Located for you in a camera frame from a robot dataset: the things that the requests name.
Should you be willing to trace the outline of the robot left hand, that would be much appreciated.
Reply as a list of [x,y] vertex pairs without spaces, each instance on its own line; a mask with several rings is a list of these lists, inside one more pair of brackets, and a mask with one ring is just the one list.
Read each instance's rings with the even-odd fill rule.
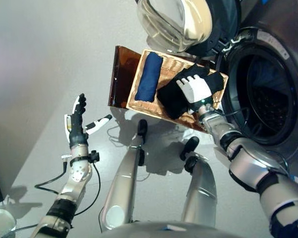
[[85,112],[85,106],[86,97],[81,93],[73,104],[72,113],[64,115],[65,133],[70,147],[78,144],[87,144],[88,137],[100,130],[112,119],[112,115],[106,115],[84,126],[82,115]]

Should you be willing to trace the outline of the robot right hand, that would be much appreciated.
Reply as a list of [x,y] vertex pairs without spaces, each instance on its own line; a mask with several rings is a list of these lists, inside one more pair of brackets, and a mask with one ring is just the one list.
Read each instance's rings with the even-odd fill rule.
[[177,86],[184,95],[189,114],[197,112],[202,105],[213,103],[212,92],[206,82],[208,74],[207,68],[194,64],[181,71],[176,80]]

